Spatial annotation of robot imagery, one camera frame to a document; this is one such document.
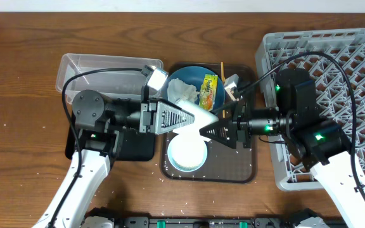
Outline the wooden chopstick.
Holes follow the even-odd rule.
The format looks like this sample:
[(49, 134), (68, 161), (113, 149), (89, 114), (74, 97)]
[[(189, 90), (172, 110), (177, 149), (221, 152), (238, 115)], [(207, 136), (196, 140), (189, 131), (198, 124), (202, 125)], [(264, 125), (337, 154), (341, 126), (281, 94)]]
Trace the wooden chopstick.
[[(224, 84), (225, 83), (225, 76), (224, 76), (224, 62), (222, 61), (221, 64), (221, 80), (222, 80), (222, 83)], [(226, 117), (226, 112), (225, 110), (222, 111), (222, 117), (225, 118)]]

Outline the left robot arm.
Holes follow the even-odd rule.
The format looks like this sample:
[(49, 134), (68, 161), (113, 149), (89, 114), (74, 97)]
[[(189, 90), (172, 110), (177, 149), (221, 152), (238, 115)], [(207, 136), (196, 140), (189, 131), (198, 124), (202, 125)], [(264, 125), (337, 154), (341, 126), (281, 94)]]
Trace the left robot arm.
[(193, 124), (194, 114), (164, 99), (115, 99), (97, 91), (72, 101), (75, 146), (70, 168), (36, 227), (80, 227), (91, 200), (110, 173), (124, 132), (161, 135)]

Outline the yellow green snack wrapper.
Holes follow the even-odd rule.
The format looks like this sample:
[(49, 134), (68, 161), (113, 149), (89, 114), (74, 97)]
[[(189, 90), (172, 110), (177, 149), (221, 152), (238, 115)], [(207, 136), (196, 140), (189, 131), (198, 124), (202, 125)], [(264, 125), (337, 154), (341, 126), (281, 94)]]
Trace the yellow green snack wrapper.
[(201, 85), (199, 95), (199, 106), (206, 111), (210, 111), (214, 105), (215, 94), (217, 90), (218, 76), (206, 74)]

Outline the light blue rice bowl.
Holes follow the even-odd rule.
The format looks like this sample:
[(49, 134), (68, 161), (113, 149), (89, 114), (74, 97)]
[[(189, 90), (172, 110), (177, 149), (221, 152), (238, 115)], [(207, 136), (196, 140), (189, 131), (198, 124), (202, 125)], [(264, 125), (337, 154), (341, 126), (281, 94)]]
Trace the light blue rice bowl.
[(199, 135), (178, 134), (167, 147), (170, 164), (182, 172), (194, 172), (201, 168), (207, 155), (207, 145)]

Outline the white cup green inside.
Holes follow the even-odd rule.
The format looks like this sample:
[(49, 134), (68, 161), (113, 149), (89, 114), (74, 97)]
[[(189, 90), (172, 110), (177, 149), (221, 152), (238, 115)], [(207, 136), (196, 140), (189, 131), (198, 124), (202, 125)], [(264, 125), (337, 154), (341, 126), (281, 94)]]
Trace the white cup green inside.
[(182, 108), (184, 111), (193, 114), (194, 123), (175, 129), (173, 133), (176, 134), (199, 134), (199, 130), (202, 127), (206, 127), (214, 122), (217, 122), (219, 119), (217, 116), (211, 114), (209, 111), (205, 111), (199, 105), (192, 103), (188, 100), (182, 100), (176, 102), (176, 105)]

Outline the white tissue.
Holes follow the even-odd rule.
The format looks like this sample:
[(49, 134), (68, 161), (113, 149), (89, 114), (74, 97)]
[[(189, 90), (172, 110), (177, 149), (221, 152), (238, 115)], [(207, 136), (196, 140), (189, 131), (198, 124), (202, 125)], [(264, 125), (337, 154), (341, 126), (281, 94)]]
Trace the white tissue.
[(172, 79), (168, 84), (167, 99), (172, 103), (180, 99), (195, 103), (199, 94), (195, 86), (186, 84), (180, 79)]

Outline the blue plate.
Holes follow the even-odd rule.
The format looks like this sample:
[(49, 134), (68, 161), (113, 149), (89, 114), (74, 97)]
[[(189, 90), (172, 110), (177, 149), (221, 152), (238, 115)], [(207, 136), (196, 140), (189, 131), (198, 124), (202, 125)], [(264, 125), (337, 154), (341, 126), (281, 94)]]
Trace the blue plate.
[[(176, 70), (174, 73), (172, 73), (170, 76), (168, 76), (167, 81), (164, 84), (163, 89), (162, 89), (162, 97), (164, 99), (168, 100), (167, 99), (167, 88), (168, 88), (169, 82), (172, 79), (180, 79), (183, 82), (185, 82), (186, 84), (193, 85), (196, 87), (197, 91), (200, 92), (201, 85), (203, 83), (203, 80), (204, 80), (206, 74), (217, 75), (215, 72), (209, 70), (208, 68), (202, 67), (202, 66), (186, 66), (186, 67), (182, 67), (182, 68)], [(199, 100), (200, 100), (200, 98), (198, 96), (198, 100), (194, 104), (199, 105)], [(217, 90), (216, 90), (214, 105), (213, 105), (212, 110), (216, 110), (217, 108), (222, 107), (224, 102), (225, 102), (225, 90), (224, 90), (222, 81), (218, 76)]]

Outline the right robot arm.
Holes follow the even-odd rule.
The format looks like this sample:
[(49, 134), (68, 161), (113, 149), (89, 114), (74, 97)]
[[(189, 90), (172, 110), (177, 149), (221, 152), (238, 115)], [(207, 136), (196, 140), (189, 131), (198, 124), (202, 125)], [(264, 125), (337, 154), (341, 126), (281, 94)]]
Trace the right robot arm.
[(233, 117), (202, 127), (200, 135), (230, 148), (252, 136), (281, 136), (288, 151), (329, 194), (346, 225), (365, 227), (364, 172), (340, 125), (320, 117), (315, 83), (308, 71), (280, 71), (275, 91), (274, 108), (242, 106)]

